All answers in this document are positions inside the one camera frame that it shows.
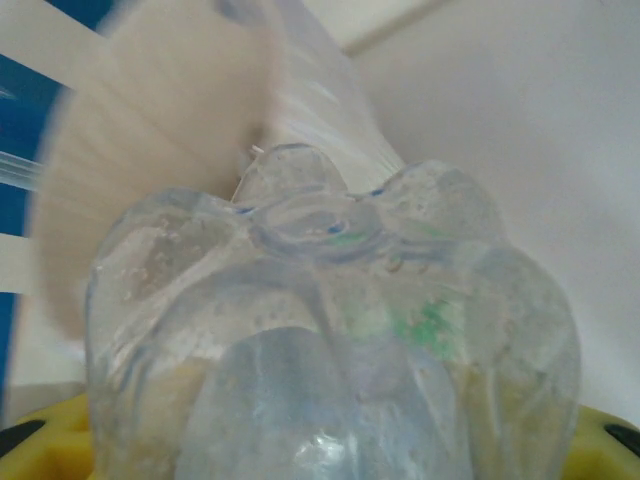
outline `blurry object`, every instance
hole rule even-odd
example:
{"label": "blurry object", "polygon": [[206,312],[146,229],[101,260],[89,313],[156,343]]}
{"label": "blurry object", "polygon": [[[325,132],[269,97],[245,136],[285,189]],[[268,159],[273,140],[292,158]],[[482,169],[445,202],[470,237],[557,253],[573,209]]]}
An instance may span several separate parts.
{"label": "blurry object", "polygon": [[573,319],[469,176],[424,162],[352,194],[322,152],[281,145],[236,200],[170,189],[103,243],[87,294],[97,473],[558,478]]}
{"label": "blurry object", "polygon": [[118,216],[169,185],[230,198],[238,152],[265,128],[272,40],[259,11],[244,24],[215,6],[125,9],[50,129],[33,236],[52,317],[72,340],[84,337],[91,258]]}

